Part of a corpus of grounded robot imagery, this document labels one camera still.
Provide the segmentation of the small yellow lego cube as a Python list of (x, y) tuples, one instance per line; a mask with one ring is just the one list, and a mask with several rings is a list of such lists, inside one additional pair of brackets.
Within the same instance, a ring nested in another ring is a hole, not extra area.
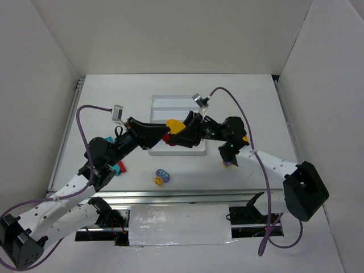
[(159, 177), (155, 178), (155, 184), (158, 186), (162, 186), (164, 184), (163, 180)]

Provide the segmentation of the red curved lego brick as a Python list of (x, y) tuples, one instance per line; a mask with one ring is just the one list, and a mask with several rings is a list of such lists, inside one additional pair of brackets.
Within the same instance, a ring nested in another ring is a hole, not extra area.
[(176, 146), (176, 144), (174, 144), (174, 143), (170, 143), (169, 142), (169, 140), (170, 140), (170, 138), (171, 138), (171, 136), (172, 135), (170, 135), (170, 134), (166, 134), (166, 135), (164, 135), (163, 137), (162, 137), (162, 140), (167, 144), (167, 145), (169, 145), (169, 146)]

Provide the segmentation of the yellow rounded lego brick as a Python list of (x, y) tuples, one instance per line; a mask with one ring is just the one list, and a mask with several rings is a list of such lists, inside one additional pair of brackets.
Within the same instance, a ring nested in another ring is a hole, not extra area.
[(186, 128), (186, 125), (182, 121), (178, 121), (175, 119), (169, 119), (166, 122), (166, 126), (169, 127), (169, 133), (172, 135), (176, 135)]

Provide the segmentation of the purple flower lego brick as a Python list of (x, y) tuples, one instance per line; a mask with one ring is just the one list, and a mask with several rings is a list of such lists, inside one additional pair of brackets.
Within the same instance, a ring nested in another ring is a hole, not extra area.
[(163, 170), (163, 169), (158, 169), (156, 171), (156, 177), (159, 177), (163, 180), (164, 183), (167, 183), (170, 181), (170, 175), (167, 171)]

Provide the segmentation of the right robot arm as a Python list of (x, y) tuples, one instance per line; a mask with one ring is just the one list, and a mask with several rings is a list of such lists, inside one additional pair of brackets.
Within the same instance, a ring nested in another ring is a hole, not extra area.
[(193, 148), (202, 140), (222, 141), (218, 151), (224, 164), (243, 165), (261, 173), (269, 182), (283, 189), (284, 206), (298, 220), (307, 222), (329, 198), (317, 169), (310, 162), (287, 162), (270, 154), (253, 149), (245, 125), (240, 117), (227, 117), (217, 123), (211, 117), (190, 111), (184, 121), (170, 119), (170, 129), (164, 141), (170, 146)]

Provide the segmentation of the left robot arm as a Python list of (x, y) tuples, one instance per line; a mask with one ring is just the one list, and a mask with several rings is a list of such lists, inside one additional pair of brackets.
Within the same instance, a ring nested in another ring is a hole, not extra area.
[(87, 162), (61, 189), (48, 198), (28, 201), (34, 207), (19, 216), (8, 209), (1, 215), (1, 247), (13, 262), (9, 268), (26, 271), (40, 265), (46, 248), (58, 245), (74, 230), (86, 225), (112, 221), (114, 211), (94, 194), (116, 175), (117, 165), (137, 147), (148, 150), (169, 133), (165, 124), (126, 122), (126, 131), (115, 128), (115, 139), (96, 137), (88, 142)]

